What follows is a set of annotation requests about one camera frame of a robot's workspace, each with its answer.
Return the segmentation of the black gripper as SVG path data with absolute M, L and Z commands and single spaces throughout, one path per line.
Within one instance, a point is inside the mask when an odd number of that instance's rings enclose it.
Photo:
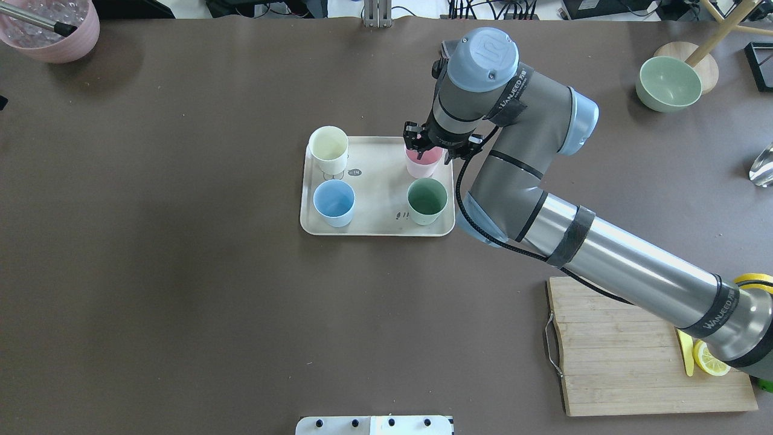
M 444 165 L 449 165 L 454 159 L 470 161 L 485 146 L 485 138 L 480 134 L 452 134 L 434 122 L 419 126 L 413 121 L 406 121 L 403 140 L 406 149 L 415 152 L 427 152 L 433 147 L 447 150 Z

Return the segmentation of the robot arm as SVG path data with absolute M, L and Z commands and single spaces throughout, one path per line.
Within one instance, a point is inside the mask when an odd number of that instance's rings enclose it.
M 509 36 L 441 45 L 425 124 L 409 148 L 481 157 L 462 206 L 471 234 L 587 279 L 771 379 L 771 294 L 735 283 L 771 269 L 771 189 L 742 176 L 771 140 L 771 98 L 749 79 L 701 94 L 695 72 L 650 57 L 657 36 Z

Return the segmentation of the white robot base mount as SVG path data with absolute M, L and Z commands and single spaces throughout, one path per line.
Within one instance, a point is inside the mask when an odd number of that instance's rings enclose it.
M 295 434 L 455 434 L 453 418 L 443 415 L 306 416 Z

